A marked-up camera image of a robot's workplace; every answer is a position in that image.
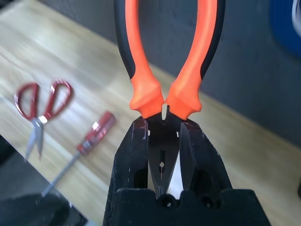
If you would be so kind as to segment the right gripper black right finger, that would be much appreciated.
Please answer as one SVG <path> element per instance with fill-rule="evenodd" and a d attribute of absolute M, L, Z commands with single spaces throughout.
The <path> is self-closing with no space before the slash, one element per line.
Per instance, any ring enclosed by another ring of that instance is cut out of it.
<path fill-rule="evenodd" d="M 181 122 L 179 145 L 184 190 L 232 188 L 220 154 L 197 123 Z"/>

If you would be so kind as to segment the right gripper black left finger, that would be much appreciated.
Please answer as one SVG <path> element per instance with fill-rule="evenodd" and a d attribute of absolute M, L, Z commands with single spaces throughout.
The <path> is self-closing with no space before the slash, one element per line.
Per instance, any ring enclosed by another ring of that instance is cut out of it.
<path fill-rule="evenodd" d="M 113 161 L 103 225 L 110 226 L 118 189 L 147 188 L 148 124 L 142 117 L 134 120 L 123 138 Z"/>

